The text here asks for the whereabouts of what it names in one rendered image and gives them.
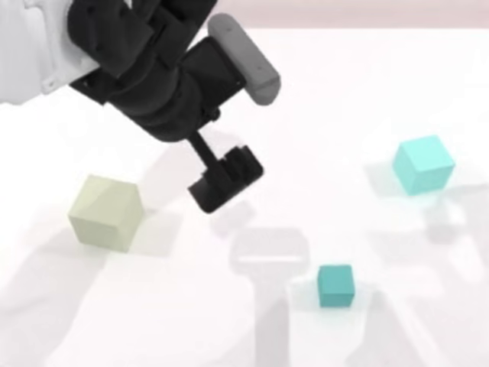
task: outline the green cube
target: green cube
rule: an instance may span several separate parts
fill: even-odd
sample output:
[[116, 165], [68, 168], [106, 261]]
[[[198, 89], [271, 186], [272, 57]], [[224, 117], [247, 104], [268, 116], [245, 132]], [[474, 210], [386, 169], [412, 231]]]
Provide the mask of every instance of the green cube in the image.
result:
[[455, 162], [436, 135], [405, 141], [393, 162], [393, 170], [410, 196], [443, 189], [454, 168]]
[[127, 252], [144, 216], [133, 183], [90, 175], [68, 215], [78, 240]]
[[321, 307], [350, 307], [355, 297], [355, 282], [350, 265], [323, 265], [318, 273]]

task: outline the white background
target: white background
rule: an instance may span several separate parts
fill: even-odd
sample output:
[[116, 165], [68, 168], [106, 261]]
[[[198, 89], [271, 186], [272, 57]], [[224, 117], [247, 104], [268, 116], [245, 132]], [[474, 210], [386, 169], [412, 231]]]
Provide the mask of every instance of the white background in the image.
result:
[[[186, 143], [69, 88], [0, 106], [0, 363], [489, 364], [489, 34], [250, 35], [283, 92], [268, 108], [240, 94], [205, 135], [220, 154], [249, 145], [267, 172], [213, 216], [186, 193], [203, 169]], [[446, 190], [407, 198], [389, 164], [430, 134], [458, 166]], [[140, 185], [128, 255], [70, 229], [88, 174]], [[317, 269], [335, 263], [354, 267], [349, 310], [318, 306]]]

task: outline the block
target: block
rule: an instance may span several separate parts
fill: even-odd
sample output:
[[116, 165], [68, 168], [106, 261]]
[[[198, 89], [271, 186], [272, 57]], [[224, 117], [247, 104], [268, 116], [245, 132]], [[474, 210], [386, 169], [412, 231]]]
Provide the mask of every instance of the block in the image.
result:
[[241, 25], [231, 15], [216, 14], [207, 28], [246, 79], [246, 92], [254, 102], [260, 106], [273, 103], [280, 91], [280, 75]]
[[350, 265], [323, 265], [318, 273], [321, 307], [350, 307], [355, 297], [355, 282]]
[[68, 215], [78, 240], [127, 252], [143, 219], [137, 185], [90, 175]]
[[393, 162], [394, 173], [410, 196], [443, 189], [454, 168], [455, 162], [436, 135], [405, 141]]

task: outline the turquoise cube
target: turquoise cube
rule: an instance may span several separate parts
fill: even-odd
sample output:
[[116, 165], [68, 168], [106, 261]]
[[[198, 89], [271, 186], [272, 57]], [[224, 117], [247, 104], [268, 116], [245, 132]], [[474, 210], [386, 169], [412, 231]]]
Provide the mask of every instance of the turquoise cube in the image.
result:
[[405, 141], [393, 162], [393, 170], [410, 196], [443, 189], [454, 168], [455, 162], [436, 135]]
[[323, 265], [318, 273], [321, 307], [350, 307], [355, 297], [353, 270], [350, 265]]

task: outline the robotic arm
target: robotic arm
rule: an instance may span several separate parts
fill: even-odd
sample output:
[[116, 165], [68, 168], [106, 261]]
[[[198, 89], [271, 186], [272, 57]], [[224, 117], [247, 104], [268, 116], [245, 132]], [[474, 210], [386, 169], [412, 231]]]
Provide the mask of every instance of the robotic arm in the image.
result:
[[[0, 4], [5, 1], [13, 8], [19, 0]], [[214, 15], [209, 35], [189, 49], [217, 0], [28, 1], [43, 12], [50, 35], [48, 73], [38, 70], [39, 93], [31, 88], [10, 100], [0, 74], [0, 102], [23, 103], [69, 84], [101, 105], [112, 104], [160, 141], [189, 141], [207, 166], [189, 188], [206, 213], [261, 177], [264, 170], [248, 147], [218, 160], [199, 133], [243, 89], [262, 106], [280, 91], [277, 71], [229, 15]]]

